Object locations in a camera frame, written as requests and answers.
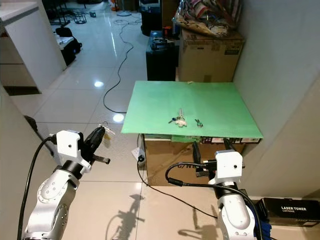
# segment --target black bag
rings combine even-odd
[[[70,45],[70,48],[73,48],[74,53],[78,54],[81,50],[82,43],[78,42],[78,40],[73,36],[70,28],[68,27],[58,27],[55,29],[56,34],[58,34],[60,37],[73,37],[73,41],[71,41],[68,46]]]

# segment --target green tabletop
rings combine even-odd
[[[168,123],[179,108],[187,127]],[[263,138],[232,82],[136,81],[122,133]]]

